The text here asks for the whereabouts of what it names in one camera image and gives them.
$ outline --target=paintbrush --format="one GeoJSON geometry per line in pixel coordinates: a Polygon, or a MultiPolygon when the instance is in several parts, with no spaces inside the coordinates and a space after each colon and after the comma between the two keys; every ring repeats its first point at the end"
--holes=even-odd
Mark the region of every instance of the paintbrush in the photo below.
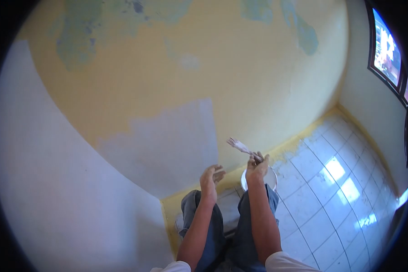
{"type": "Polygon", "coordinates": [[[240,152],[243,152],[243,153],[246,153],[246,154],[249,154],[249,155],[253,155],[256,164],[259,164],[259,163],[263,162],[263,159],[260,156],[258,156],[256,153],[250,151],[246,147],[246,145],[242,144],[239,140],[236,140],[234,138],[229,138],[227,140],[227,144],[231,145],[235,149],[238,149],[240,152]]]}

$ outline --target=white painted wall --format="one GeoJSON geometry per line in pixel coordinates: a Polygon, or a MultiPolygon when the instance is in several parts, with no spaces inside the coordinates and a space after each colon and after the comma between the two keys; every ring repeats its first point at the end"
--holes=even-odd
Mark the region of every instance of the white painted wall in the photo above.
{"type": "Polygon", "coordinates": [[[392,91],[367,69],[370,30],[364,0],[349,0],[347,8],[350,41],[347,75],[339,102],[376,141],[401,194],[408,188],[404,150],[406,110],[392,91]]]}
{"type": "Polygon", "coordinates": [[[173,260],[159,200],[66,120],[27,41],[12,45],[0,76],[0,201],[40,271],[149,271],[173,260]]]}

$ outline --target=tiled floor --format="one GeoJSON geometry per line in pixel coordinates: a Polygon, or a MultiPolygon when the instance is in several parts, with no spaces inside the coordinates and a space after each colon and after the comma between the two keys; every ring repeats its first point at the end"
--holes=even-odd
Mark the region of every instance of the tiled floor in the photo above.
{"type": "MultiPolygon", "coordinates": [[[[273,166],[283,250],[322,271],[368,271],[387,243],[398,200],[363,134],[333,115],[284,158],[273,166]]],[[[226,231],[237,224],[241,195],[239,187],[219,195],[226,231]]]]}

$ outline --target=white paint bucket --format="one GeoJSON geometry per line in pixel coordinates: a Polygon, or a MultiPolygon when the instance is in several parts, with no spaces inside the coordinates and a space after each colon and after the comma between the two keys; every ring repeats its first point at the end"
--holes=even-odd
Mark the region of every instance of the white paint bucket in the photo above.
{"type": "MultiPolygon", "coordinates": [[[[242,177],[240,178],[240,185],[242,186],[242,189],[244,192],[246,192],[248,190],[248,184],[246,183],[246,169],[243,171],[242,173],[242,177]]],[[[272,167],[268,166],[267,167],[267,174],[266,176],[263,178],[263,181],[265,182],[265,184],[268,184],[270,188],[272,188],[272,190],[276,190],[277,188],[277,174],[275,174],[274,170],[272,169],[272,167]]]]}

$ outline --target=blue jeans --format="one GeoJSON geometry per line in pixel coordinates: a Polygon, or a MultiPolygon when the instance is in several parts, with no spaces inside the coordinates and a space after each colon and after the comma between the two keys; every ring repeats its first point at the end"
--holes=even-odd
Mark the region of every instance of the blue jeans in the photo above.
{"type": "MultiPolygon", "coordinates": [[[[268,185],[266,185],[266,192],[271,211],[275,214],[278,205],[278,196],[268,185]]],[[[186,235],[187,230],[192,224],[200,200],[201,192],[193,190],[181,201],[184,221],[184,228],[180,231],[182,237],[186,235]]],[[[245,272],[266,271],[265,266],[258,260],[257,250],[255,249],[254,239],[252,238],[248,191],[246,191],[240,199],[238,210],[240,214],[239,223],[233,237],[233,243],[228,248],[225,258],[229,259],[235,268],[239,268],[245,272]]],[[[221,258],[220,254],[224,249],[225,243],[222,213],[218,205],[215,204],[207,232],[204,252],[195,271],[204,271],[212,267],[215,262],[218,262],[218,259],[221,258]]]]}

